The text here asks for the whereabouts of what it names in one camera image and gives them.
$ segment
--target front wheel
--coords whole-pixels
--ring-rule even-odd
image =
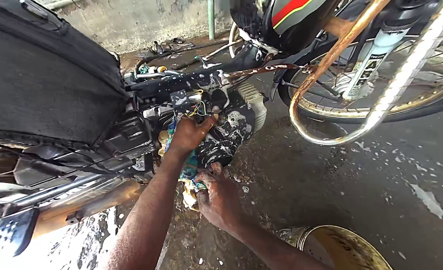
[[[371,107],[385,89],[390,78],[403,63],[409,54],[411,46],[415,43],[417,35],[407,35],[392,50],[387,58],[381,63],[374,80],[371,81],[368,95],[350,102],[337,102],[306,93],[300,100],[299,113],[303,116],[317,120],[329,121],[342,124],[361,124],[369,113]],[[365,43],[369,46],[374,38]],[[333,46],[333,43],[320,46],[312,53],[299,59],[297,65],[315,65],[321,61],[325,54]],[[350,58],[357,42],[348,46],[345,51],[319,78],[319,82],[330,86],[337,92],[341,92],[350,83],[352,72],[346,72],[345,65]],[[306,75],[297,70],[289,70],[283,76],[285,82],[300,85]],[[283,102],[290,106],[290,101],[295,88],[280,84],[278,93]],[[315,84],[311,91],[320,94],[331,95],[321,85]],[[422,117],[443,111],[443,41],[433,52],[427,63],[418,72],[416,78],[408,86],[407,90],[391,109],[384,122],[396,122]]]

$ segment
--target concrete wall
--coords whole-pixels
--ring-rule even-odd
[[[58,0],[42,0],[47,6]],[[230,29],[230,4],[215,0],[215,27]],[[153,41],[208,34],[206,0],[78,0],[56,13],[107,50],[132,52]]]

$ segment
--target foot peg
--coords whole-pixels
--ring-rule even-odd
[[[38,214],[38,208],[30,208],[0,218],[0,254],[14,257],[26,249],[35,230]]]

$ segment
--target red stripe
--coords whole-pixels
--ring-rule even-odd
[[[309,0],[291,0],[284,6],[277,14],[271,17],[271,25],[275,27],[283,18],[288,15],[293,9],[297,9],[306,4]]]

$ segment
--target rust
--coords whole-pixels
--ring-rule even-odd
[[[260,68],[254,68],[254,69],[247,69],[247,70],[242,70],[242,71],[236,71],[236,72],[232,72],[232,73],[224,73],[223,76],[226,79],[231,79],[231,78],[238,78],[238,77],[242,77],[242,76],[250,76],[250,75],[255,75],[255,74],[260,74],[260,73],[266,73],[266,72],[271,72],[271,71],[275,71],[275,70],[280,70],[280,69],[301,69],[303,73],[311,73],[313,72],[313,66],[297,66],[297,65],[293,65],[293,64],[278,64],[278,65],[271,65],[271,66],[264,66],[264,67],[260,67]]]
[[[325,57],[323,57],[315,71],[311,72],[310,75],[303,81],[291,98],[290,120],[292,123],[300,125],[300,117],[296,110],[301,97],[389,2],[390,0],[372,0],[371,3],[358,16],[357,20],[351,23],[351,28],[348,29],[348,31],[344,30],[346,31],[345,35],[339,37],[337,43],[335,43],[330,51],[327,52]],[[337,20],[330,19],[328,22],[333,24],[334,21]]]
[[[355,22],[343,20],[338,17],[331,17],[323,27],[328,33],[336,35],[338,38],[344,37],[352,28]]]

